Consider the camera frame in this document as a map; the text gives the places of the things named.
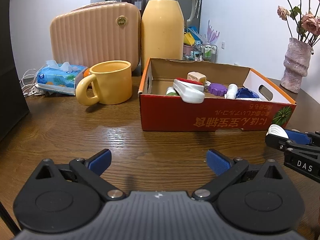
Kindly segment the blue transparent jar lid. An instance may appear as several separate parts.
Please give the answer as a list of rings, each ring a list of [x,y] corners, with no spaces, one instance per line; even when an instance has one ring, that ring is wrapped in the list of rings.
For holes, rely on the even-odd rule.
[[[259,95],[248,88],[238,89],[235,98],[240,100],[260,100]]]

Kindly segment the white spray bottle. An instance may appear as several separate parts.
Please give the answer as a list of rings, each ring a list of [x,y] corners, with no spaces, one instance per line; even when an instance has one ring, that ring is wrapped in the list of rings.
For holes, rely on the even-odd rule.
[[[238,86],[234,83],[230,84],[225,94],[225,99],[235,99],[237,92],[238,92]]]

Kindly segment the purple scalloped lid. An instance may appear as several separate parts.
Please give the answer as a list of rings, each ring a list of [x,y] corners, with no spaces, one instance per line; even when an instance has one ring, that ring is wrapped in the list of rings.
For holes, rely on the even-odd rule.
[[[210,94],[213,94],[215,96],[224,96],[228,90],[226,86],[220,83],[211,83],[207,89]]]

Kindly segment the red white lint brush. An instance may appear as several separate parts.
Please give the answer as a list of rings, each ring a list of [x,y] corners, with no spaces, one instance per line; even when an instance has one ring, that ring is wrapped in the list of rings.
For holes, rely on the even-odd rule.
[[[177,78],[173,82],[173,88],[176,90],[181,99],[186,103],[203,103],[204,85],[202,83]]]

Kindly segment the green sanitizer bottle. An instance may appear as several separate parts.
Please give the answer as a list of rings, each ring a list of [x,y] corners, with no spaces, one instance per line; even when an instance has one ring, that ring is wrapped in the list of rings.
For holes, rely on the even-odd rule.
[[[173,87],[168,87],[166,91],[167,96],[179,96],[176,90]]]

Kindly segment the cream square plug adapter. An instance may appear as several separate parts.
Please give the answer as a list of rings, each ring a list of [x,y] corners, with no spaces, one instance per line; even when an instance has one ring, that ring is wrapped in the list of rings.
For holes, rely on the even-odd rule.
[[[211,82],[207,80],[207,77],[199,72],[189,72],[187,74],[187,79],[202,83],[204,86],[208,86],[211,84]]]

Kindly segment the pink textured vase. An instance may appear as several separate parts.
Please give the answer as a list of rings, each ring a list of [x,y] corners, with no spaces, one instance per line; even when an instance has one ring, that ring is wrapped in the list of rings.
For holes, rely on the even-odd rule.
[[[308,75],[312,47],[298,39],[289,38],[289,44],[285,53],[283,65],[284,75],[280,85],[297,94],[300,91],[302,78]]]

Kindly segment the red cardboard box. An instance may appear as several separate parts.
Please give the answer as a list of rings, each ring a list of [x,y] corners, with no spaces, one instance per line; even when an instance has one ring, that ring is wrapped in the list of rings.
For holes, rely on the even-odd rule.
[[[206,93],[202,103],[184,102],[166,95],[174,79],[196,71],[211,83],[247,88],[259,94],[265,87],[272,99],[226,99]],[[138,90],[144,131],[215,131],[217,129],[267,130],[271,124],[285,127],[296,102],[253,68],[199,61],[149,59]]]

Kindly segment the yellow mug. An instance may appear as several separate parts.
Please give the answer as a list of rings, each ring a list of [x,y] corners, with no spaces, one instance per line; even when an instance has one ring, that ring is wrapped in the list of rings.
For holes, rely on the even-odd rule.
[[[106,61],[92,66],[77,85],[75,96],[84,106],[117,105],[132,96],[132,71],[128,61]]]

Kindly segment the blue tissue pack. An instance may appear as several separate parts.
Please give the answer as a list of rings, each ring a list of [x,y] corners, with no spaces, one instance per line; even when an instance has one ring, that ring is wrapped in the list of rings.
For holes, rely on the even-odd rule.
[[[55,60],[48,60],[36,74],[36,85],[48,92],[75,96],[76,87],[84,78],[87,69],[69,62],[57,63]]]

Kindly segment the dried pink roses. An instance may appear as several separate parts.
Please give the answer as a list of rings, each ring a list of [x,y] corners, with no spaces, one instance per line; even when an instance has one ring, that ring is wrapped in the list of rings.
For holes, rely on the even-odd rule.
[[[278,17],[286,22],[290,36],[313,47],[319,42],[319,5],[312,10],[311,0],[286,0],[289,7],[278,6]]]

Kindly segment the yellow watering can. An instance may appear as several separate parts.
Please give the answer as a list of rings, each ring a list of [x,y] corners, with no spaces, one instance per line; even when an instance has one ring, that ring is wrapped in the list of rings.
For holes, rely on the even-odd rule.
[[[184,41],[183,43],[188,46],[193,46],[195,43],[195,39],[193,38],[191,33],[184,33]]]

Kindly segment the pink ribbed suitcase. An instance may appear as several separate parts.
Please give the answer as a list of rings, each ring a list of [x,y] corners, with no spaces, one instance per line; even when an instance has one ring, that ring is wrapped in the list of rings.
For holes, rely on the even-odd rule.
[[[127,2],[97,2],[54,18],[53,59],[92,67],[106,61],[140,62],[140,11]]]

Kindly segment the yellow thermos jug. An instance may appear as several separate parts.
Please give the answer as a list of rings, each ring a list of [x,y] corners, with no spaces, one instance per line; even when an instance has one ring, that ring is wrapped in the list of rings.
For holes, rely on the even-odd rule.
[[[185,20],[178,0],[149,0],[142,16],[142,67],[150,58],[181,60],[184,29],[195,16],[191,0],[190,17]]]

